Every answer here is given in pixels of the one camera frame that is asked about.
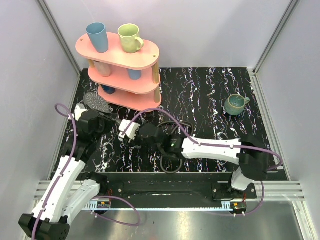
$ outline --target marble pattern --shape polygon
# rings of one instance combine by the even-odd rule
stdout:
[[[90,81],[88,70],[83,76],[74,100],[74,106],[82,103],[88,92],[97,92],[98,85]],[[270,149],[267,133],[259,111],[255,93],[246,68],[161,68],[160,108],[168,111],[176,119],[194,124],[193,136],[197,138],[227,140],[251,134]],[[249,97],[250,102],[239,116],[230,116],[223,110],[226,99],[231,94]],[[131,120],[137,113],[111,104],[113,112],[121,119]],[[143,114],[142,118],[155,125],[168,121],[159,112]],[[62,145],[72,134],[69,122]],[[109,132],[98,140],[97,151],[91,156],[84,171],[96,172],[159,172],[160,155],[146,146],[126,146],[118,138],[119,131],[110,126]],[[269,166],[274,165],[272,157]],[[178,163],[165,161],[165,168],[174,170]],[[232,172],[237,166],[212,159],[186,159],[182,172]]]

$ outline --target reflective metal surface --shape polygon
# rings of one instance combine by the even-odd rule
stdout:
[[[293,207],[288,202],[265,202],[246,217],[214,216],[208,212],[140,212],[142,225],[129,227],[94,218],[87,211],[74,220],[67,240],[301,240]],[[106,216],[134,223],[134,212]]]

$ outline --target cup rim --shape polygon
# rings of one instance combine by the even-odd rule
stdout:
[[[139,28],[137,25],[135,25],[134,23],[126,23],[126,24],[121,25],[121,26],[118,28],[118,34],[119,34],[122,38],[132,38],[132,36],[134,36],[134,35],[132,35],[132,36],[123,36],[123,35],[121,35],[121,34],[119,33],[120,28],[122,28],[122,27],[124,27],[124,26],[129,26],[129,25],[135,26],[135,27],[138,29],[138,32],[137,32],[136,34],[139,34],[139,33],[140,33],[140,28]]]
[[[233,105],[231,104],[230,100],[229,100],[231,96],[240,96],[240,97],[242,97],[242,99],[244,100],[244,104],[243,104],[242,106],[233,106]],[[228,102],[229,102],[229,104],[230,104],[233,108],[235,108],[235,109],[240,109],[240,108],[242,108],[243,106],[246,105],[246,100],[245,100],[245,98],[244,98],[243,96],[241,96],[240,94],[231,94],[231,95],[228,97]]]
[[[102,25],[103,25],[103,30],[100,31],[100,32],[98,32],[98,33],[90,33],[90,32],[88,32],[88,27],[91,26],[92,24],[102,24]],[[86,27],[85,30],[86,30],[86,33],[87,33],[87,34],[96,35],[96,34],[102,33],[105,29],[106,29],[106,26],[105,26],[102,22],[97,21],[97,22],[90,23],[90,24]]]

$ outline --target teal mug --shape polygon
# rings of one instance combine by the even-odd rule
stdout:
[[[224,110],[233,116],[239,115],[245,109],[247,103],[250,102],[250,98],[243,97],[239,94],[233,94],[228,97],[224,103]]]

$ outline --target pink shelf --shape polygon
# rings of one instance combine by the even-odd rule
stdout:
[[[137,95],[117,89],[114,94],[107,94],[102,87],[99,86],[98,94],[108,103],[133,109],[139,112],[149,108],[157,108],[161,104],[161,95],[160,102],[155,102],[153,92],[144,95]]]
[[[115,89],[120,89],[134,94],[148,94],[153,92],[160,84],[153,82],[152,68],[149,67],[141,71],[141,78],[132,80],[127,69],[119,66],[111,66],[110,76],[101,76],[94,67],[89,67],[88,74],[92,81],[97,84],[106,85]]]
[[[75,44],[75,49],[86,59],[133,70],[150,68],[158,61],[160,54],[159,48],[151,41],[143,40],[144,47],[141,50],[136,53],[126,53],[121,48],[118,34],[107,32],[107,36],[109,50],[104,53],[96,51],[88,34],[78,39]]]

